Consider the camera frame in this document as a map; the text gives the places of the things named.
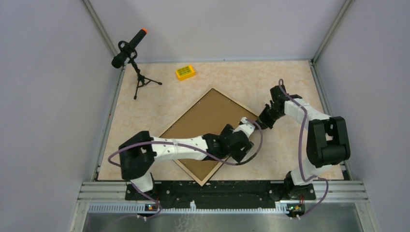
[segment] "white arm segment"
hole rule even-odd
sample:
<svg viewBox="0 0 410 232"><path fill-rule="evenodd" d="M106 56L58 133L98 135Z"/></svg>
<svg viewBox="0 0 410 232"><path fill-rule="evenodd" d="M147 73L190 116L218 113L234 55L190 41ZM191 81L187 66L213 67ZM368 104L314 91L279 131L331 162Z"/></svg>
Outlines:
<svg viewBox="0 0 410 232"><path fill-rule="evenodd" d="M303 99L294 99L294 100L297 101L301 106L305 107L307 110L307 119L305 123L306 130L308 130L309 128L309 121L312 121L314 119L326 120L330 118L329 115L326 115L322 112L317 111L315 108L307 104ZM285 114L294 118L299 124L302 124L303 117L305 116L305 112L303 112L302 108L297 106L292 101L285 102ZM313 164L310 163L308 158L305 158L302 161L302 167L303 167L303 172L305 174L304 175L305 179L308 179L312 175L319 176L321 173L327 171L332 166L325 165L321 168L316 168ZM294 185L307 185L313 181L313 179L308 182L303 181L299 166L291 171L291 176L292 176L292 181Z"/></svg>
<svg viewBox="0 0 410 232"><path fill-rule="evenodd" d="M242 125L239 125L234 132L243 131L246 136L249 136L255 131L255 127L252 123L246 121L246 118L241 119ZM197 150L190 148L178 146L178 144L187 144L198 149L206 151L208 145L202 136L198 136L190 139L163 139L158 137L153 137L154 141L171 142L173 145L163 145L163 144L152 144L152 150L157 153L154 158L155 162L164 160L179 160L179 159L194 159L203 160L206 155ZM151 173L148 171L144 176L131 180L142 192L147 192L153 189L154 183L152 182Z"/></svg>
<svg viewBox="0 0 410 232"><path fill-rule="evenodd" d="M297 101L301 106L305 107L307 110L307 119L305 123L306 130L309 127L309 121L312 121L314 119L325 120L330 118L329 115L317 111L315 108L307 104L303 99L296 98L294 100ZM285 114L291 116L299 124L302 124L303 117L305 116L305 112L303 112L302 108L297 106L292 101L285 101Z"/></svg>
<svg viewBox="0 0 410 232"><path fill-rule="evenodd" d="M173 145L153 144L152 150L157 153L157 156L154 158L155 161L179 159L203 160L206 157L204 153L201 153L199 151L178 146L178 144L186 144L206 151L208 149L208 145L206 145L206 141L202 139L202 136L190 139L163 139L158 137L153 138L154 141L174 143Z"/></svg>
<svg viewBox="0 0 410 232"><path fill-rule="evenodd" d="M321 168L316 168L315 165L310 163L308 158L305 158L302 161L302 167L303 167L303 173L305 174L304 175L305 179L308 179L309 177L313 175L319 176L323 172L326 172L332 167L332 165L325 165L325 166L322 166ZM299 165L291 171L291 177L292 177L292 181L294 185L308 185L312 183L312 181L315 179L313 178L307 182L303 181L302 175L300 174Z"/></svg>
<svg viewBox="0 0 410 232"><path fill-rule="evenodd" d="M246 117L241 118L242 125L239 125L234 132L243 131L245 135L249 138L250 135L255 131L255 126L246 120Z"/></svg>

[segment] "yellow object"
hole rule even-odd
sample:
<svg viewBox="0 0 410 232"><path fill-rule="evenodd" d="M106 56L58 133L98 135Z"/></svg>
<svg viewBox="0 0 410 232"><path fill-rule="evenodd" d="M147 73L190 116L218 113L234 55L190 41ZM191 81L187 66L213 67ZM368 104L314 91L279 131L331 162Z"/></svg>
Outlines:
<svg viewBox="0 0 410 232"><path fill-rule="evenodd" d="M191 65L175 70L176 77L179 81L195 76L195 70Z"/></svg>

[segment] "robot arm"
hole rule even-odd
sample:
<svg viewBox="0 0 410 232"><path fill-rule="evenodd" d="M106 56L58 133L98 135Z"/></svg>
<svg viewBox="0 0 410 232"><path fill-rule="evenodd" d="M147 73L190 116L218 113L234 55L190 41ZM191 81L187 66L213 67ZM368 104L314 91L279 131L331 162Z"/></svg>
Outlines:
<svg viewBox="0 0 410 232"><path fill-rule="evenodd" d="M299 95L290 96L296 101L294 103L282 92L279 86L273 87L270 92L272 101L270 101L270 105L265 105L257 120L264 129L272 128L276 120L285 115L302 124L305 112L301 106L307 111L304 125L308 132L307 159L302 161L301 169L297 167L286 176L285 185L288 186L288 191L291 192L293 189L297 189L295 186L307 185L311 182L311 179L309 181L303 179L302 170L306 178L318 176L332 165L339 164L350 157L346 122L342 117L330 117L317 111Z"/></svg>
<svg viewBox="0 0 410 232"><path fill-rule="evenodd" d="M242 118L241 125L236 129L227 124L220 135L209 133L188 139L164 139L150 136L148 131L141 131L119 147L122 149L132 144L149 143L120 153L122 178L132 181L143 192L150 191L153 189L153 179L148 170L154 162L179 159L214 160L198 150L206 151L218 159L230 156L240 162L253 147L249 136L254 130L255 126Z"/></svg>

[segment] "tripod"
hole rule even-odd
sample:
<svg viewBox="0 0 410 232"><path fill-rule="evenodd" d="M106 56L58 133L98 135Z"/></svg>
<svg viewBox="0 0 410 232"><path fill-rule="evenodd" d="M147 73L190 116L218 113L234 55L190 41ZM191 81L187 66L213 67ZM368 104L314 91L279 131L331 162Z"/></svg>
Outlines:
<svg viewBox="0 0 410 232"><path fill-rule="evenodd" d="M135 58L137 57L137 51L135 50L135 48L131 47L130 44L125 41L120 41L118 43L118 48L120 49L121 52L125 52L127 54L128 58L130 59L128 63L134 67L135 72L137 73L138 82L137 82L137 89L135 90L134 99L137 99L138 89L148 85L150 82L157 83L160 86L162 85L162 83L159 81L154 81L152 79L146 78L145 76L141 75L141 70L138 68L137 64L134 61Z"/></svg>
<svg viewBox="0 0 410 232"><path fill-rule="evenodd" d="M151 81L154 83L157 83L160 86L162 85L162 82L154 81L152 79L146 78L144 75L141 75L141 70L138 68L137 64L135 63L134 58L133 59L130 58L130 61L128 61L128 63L130 63L134 67L135 72L137 73L138 82L137 82L137 89L135 90L134 100L137 99L138 89L148 85Z"/></svg>

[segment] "marble-patterned surface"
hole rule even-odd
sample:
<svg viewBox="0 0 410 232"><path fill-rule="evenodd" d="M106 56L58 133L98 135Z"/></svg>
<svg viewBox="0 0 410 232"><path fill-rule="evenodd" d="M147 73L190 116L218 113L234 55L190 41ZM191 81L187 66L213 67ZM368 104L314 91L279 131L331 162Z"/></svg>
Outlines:
<svg viewBox="0 0 410 232"><path fill-rule="evenodd" d="M161 81L138 90L136 73L131 65L125 70L117 106L108 136L99 180L121 180L120 168L108 163L108 156L120 144L139 131L148 130L159 136L192 106L200 96L214 87L259 114L271 99L270 88L283 78L290 94L299 94L313 107L322 110L319 96L307 61L247 61L190 63L196 75L179 82L175 69L188 63L138 65L148 78ZM297 145L300 125L290 117L278 120L272 130L264 130L264 144L252 162L235 167L222 165L211 180L282 180L289 170L297 167ZM259 134L251 140L258 144ZM303 139L306 147L306 136ZM155 163L151 169L156 180L192 180L173 161ZM343 179L339 166L322 175L328 179Z"/></svg>

